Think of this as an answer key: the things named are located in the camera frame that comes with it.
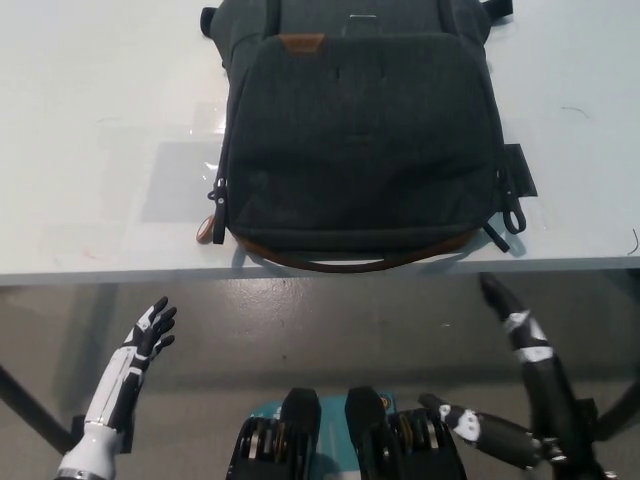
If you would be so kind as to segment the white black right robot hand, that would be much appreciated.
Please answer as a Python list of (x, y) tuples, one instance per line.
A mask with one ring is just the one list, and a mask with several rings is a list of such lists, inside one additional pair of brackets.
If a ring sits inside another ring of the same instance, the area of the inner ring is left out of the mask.
[(422, 394), (419, 403), (465, 443), (517, 468), (533, 468), (545, 460), (558, 469), (585, 469), (594, 461), (587, 424), (554, 348), (531, 310), (497, 277), (483, 273), (479, 281), (520, 364), (531, 427), (454, 405), (433, 394)]

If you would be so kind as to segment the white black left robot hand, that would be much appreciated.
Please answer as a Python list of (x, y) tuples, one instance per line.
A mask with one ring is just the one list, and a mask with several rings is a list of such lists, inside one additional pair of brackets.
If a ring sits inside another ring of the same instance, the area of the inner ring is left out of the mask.
[(176, 307), (161, 297), (134, 323), (114, 351), (91, 399), (84, 423), (122, 433), (132, 423), (146, 373), (154, 358), (171, 345)]

